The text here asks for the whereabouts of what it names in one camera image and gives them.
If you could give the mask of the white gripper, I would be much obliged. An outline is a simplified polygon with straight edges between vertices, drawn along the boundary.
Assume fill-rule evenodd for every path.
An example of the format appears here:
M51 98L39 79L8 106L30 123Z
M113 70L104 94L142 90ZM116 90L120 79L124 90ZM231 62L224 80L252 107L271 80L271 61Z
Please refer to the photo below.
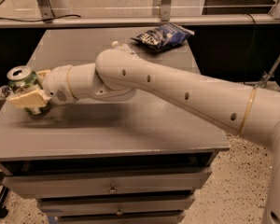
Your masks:
M69 88L68 75L72 65L59 66L51 71L41 70L36 74L43 78L43 89L18 91L10 94L7 101L17 108L45 107L51 100L56 105L73 104L77 99Z

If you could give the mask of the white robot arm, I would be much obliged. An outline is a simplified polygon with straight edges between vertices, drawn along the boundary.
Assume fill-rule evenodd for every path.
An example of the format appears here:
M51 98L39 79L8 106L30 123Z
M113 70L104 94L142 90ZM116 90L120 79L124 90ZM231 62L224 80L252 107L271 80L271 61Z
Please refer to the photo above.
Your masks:
M125 101L138 89L270 149L273 170L262 223L280 224L280 91L151 63L120 49L101 52L94 63L39 71L36 80L37 85L20 86L7 100L17 108L36 109L86 98Z

